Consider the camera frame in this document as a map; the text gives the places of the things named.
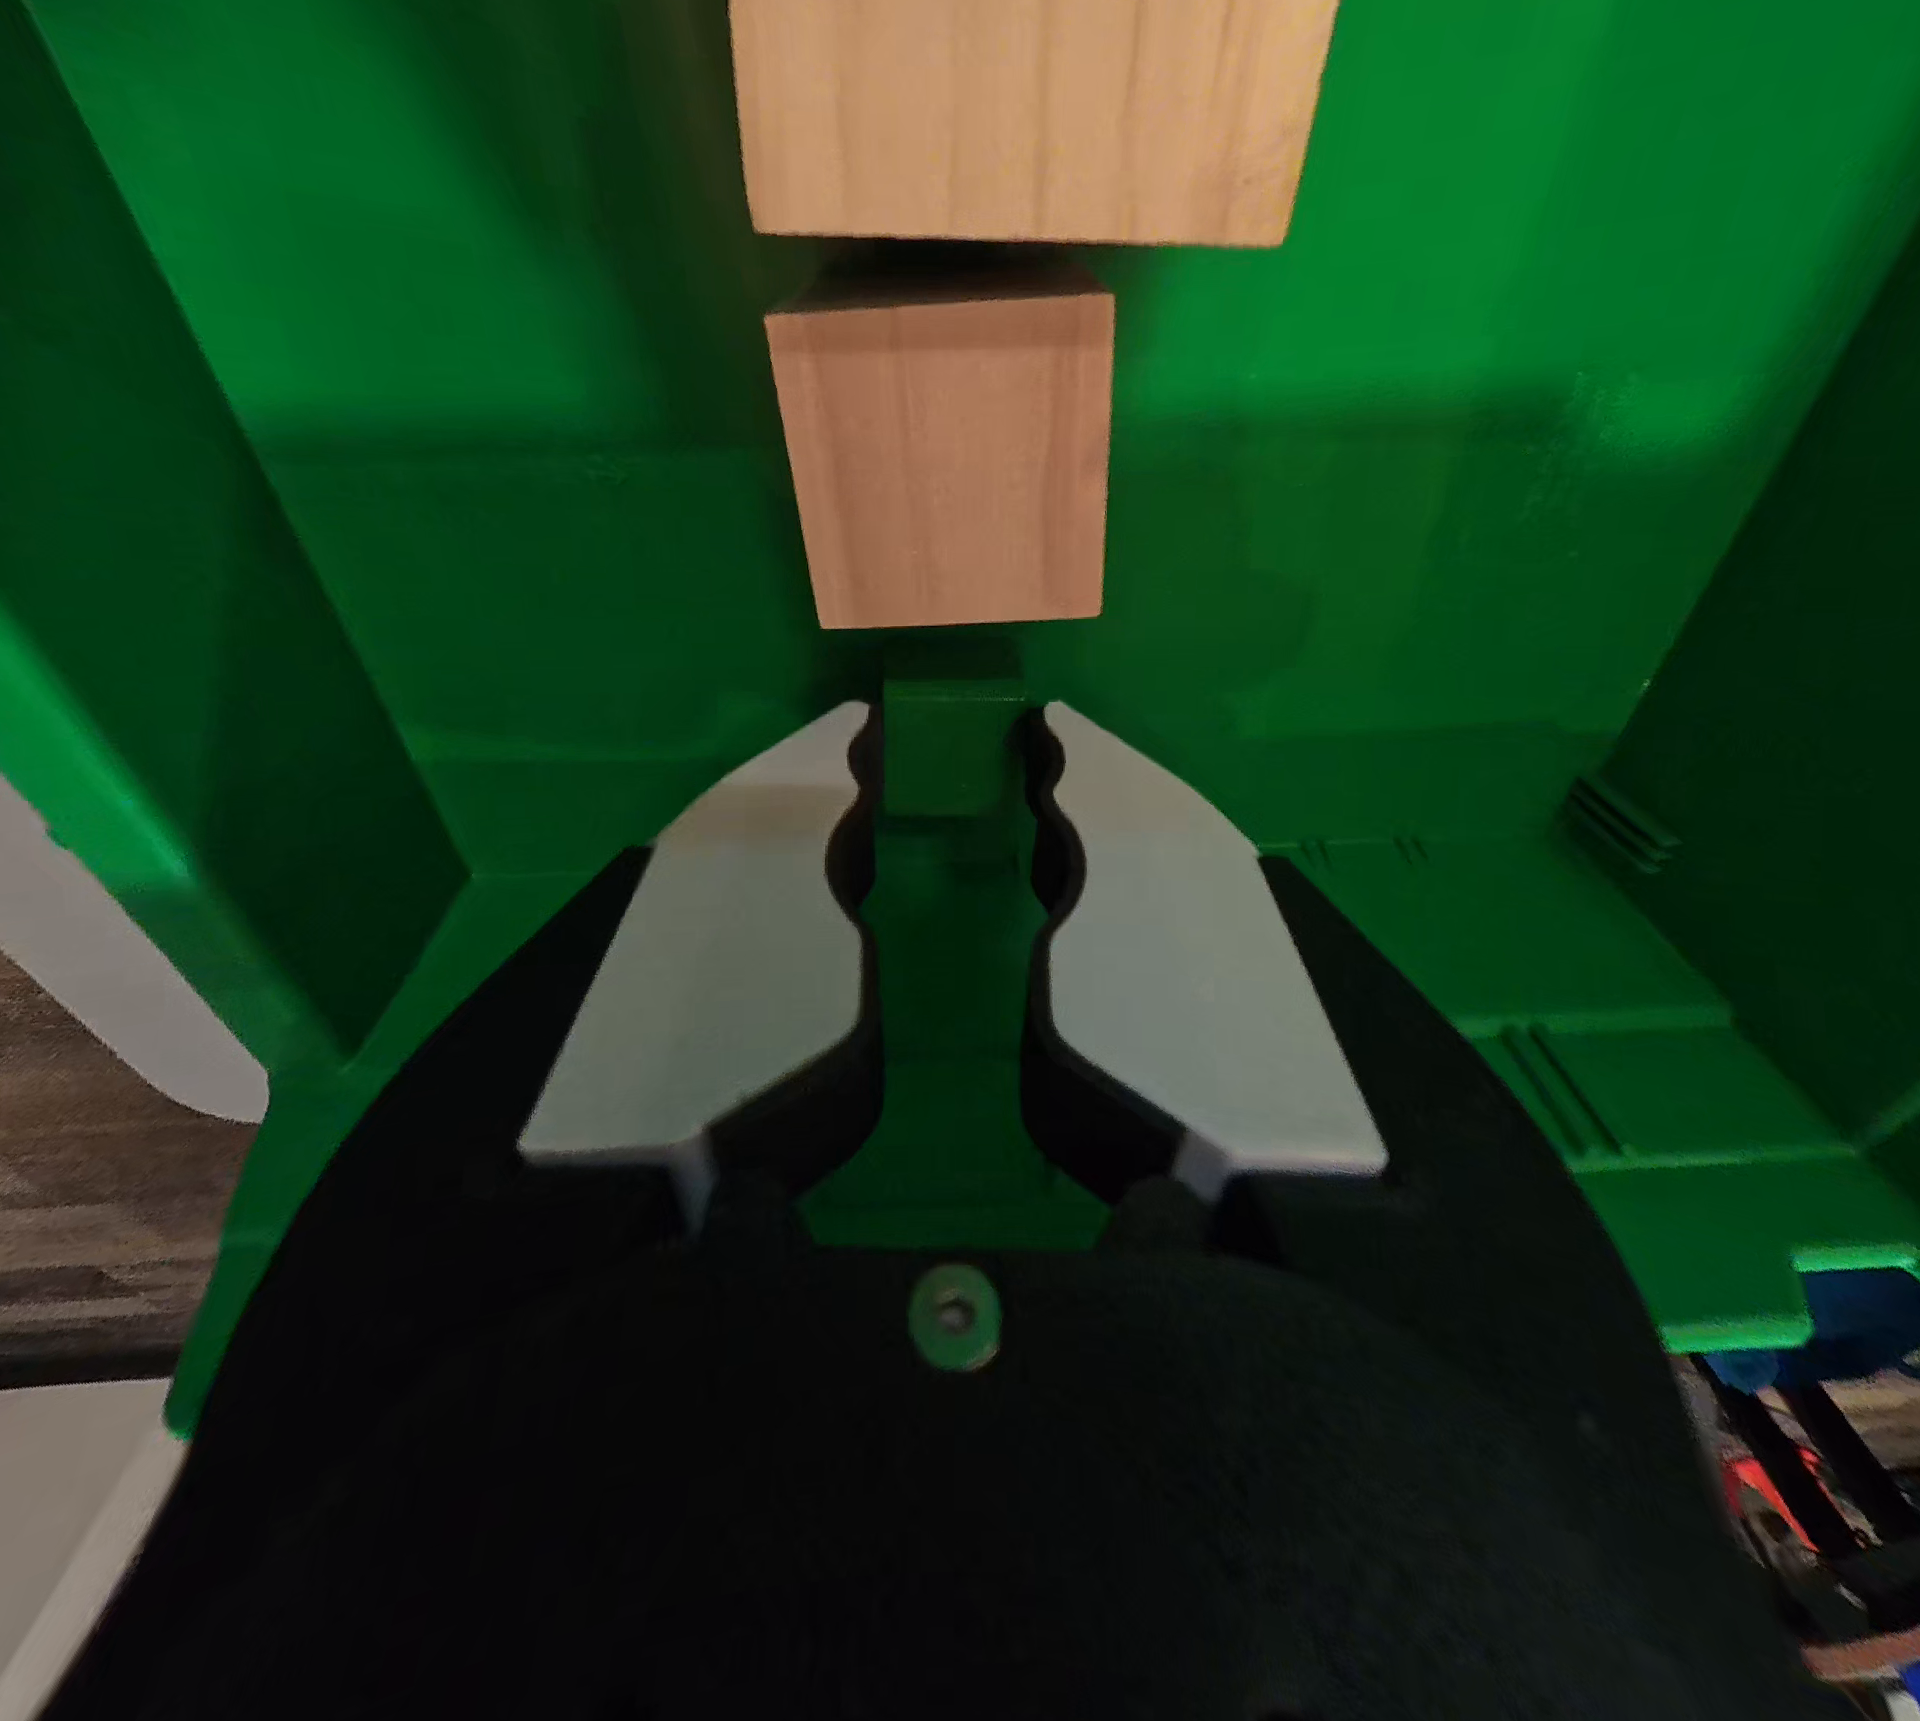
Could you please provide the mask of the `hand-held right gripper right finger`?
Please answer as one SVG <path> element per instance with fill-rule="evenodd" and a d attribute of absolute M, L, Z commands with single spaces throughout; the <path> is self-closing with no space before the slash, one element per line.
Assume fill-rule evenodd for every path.
<path fill-rule="evenodd" d="M 1022 1120 L 1101 1202 L 1171 1180 L 1381 1180 L 1387 1149 L 1258 846 L 1063 700 L 1026 727 L 1044 911 Z"/>

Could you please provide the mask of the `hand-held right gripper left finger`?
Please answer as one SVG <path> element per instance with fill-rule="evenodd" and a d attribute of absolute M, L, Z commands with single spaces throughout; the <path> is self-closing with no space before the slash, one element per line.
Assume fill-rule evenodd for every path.
<path fill-rule="evenodd" d="M 697 1229 L 724 1180 L 827 1180 L 883 1097 L 873 704 L 846 700 L 657 834 L 517 1134 L 544 1172 L 638 1166 Z"/>

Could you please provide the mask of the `small green cube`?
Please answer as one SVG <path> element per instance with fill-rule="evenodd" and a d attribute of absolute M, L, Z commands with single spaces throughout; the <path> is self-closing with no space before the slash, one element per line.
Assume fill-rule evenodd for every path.
<path fill-rule="evenodd" d="M 1022 653 L 1001 633 L 889 644 L 879 675 L 882 811 L 975 819 L 1006 794 L 1030 708 Z"/>

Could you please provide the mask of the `medium wooden cube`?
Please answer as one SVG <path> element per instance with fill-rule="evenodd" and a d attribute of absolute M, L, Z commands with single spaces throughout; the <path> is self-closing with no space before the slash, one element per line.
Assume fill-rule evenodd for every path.
<path fill-rule="evenodd" d="M 1101 612 L 1115 319 L 1075 258 L 959 247 L 826 269 L 764 316 L 822 629 Z"/>

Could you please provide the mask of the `green plastic bin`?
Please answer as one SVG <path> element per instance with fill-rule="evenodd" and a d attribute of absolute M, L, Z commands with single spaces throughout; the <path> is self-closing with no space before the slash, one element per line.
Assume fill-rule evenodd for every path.
<path fill-rule="evenodd" d="M 277 1069 L 191 1431 L 400 1052 L 893 646 L 811 609 L 726 0 L 10 0 L 41 804 Z M 1915 0 L 1344 0 L 1288 238 L 1107 248 L 1014 630 L 1491 1057 L 1677 1350 L 1915 1267 Z"/>

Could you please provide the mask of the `large wooden cube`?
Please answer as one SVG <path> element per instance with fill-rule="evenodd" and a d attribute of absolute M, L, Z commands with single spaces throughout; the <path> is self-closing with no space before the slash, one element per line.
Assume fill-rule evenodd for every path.
<path fill-rule="evenodd" d="M 1339 0 L 728 0 L 751 227 L 1271 248 Z"/>

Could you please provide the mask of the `blue plastic bin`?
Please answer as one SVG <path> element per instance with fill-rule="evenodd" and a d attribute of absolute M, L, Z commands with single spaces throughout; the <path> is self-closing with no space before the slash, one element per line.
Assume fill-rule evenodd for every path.
<path fill-rule="evenodd" d="M 1734 1390 L 1828 1386 L 1906 1369 L 1918 1353 L 1918 1277 L 1907 1269 L 1823 1271 L 1801 1277 L 1812 1334 L 1793 1349 L 1703 1357 Z"/>

